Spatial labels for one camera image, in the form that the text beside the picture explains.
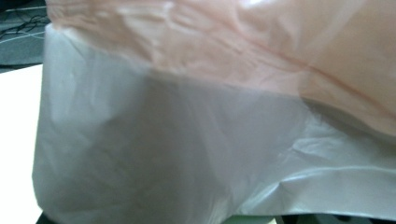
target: fold in plastic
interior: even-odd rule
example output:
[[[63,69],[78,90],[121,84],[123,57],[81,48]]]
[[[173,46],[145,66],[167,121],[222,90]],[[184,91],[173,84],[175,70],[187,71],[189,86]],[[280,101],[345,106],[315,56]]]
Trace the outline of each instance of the fold in plastic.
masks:
[[[34,183],[54,220],[396,219],[396,2],[48,6]]]

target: white plastic sheet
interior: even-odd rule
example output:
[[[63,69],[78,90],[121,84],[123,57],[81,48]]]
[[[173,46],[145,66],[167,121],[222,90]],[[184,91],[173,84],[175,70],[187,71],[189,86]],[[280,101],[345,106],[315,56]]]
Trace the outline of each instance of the white plastic sheet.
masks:
[[[34,181],[53,219],[396,219],[396,2],[48,5]]]

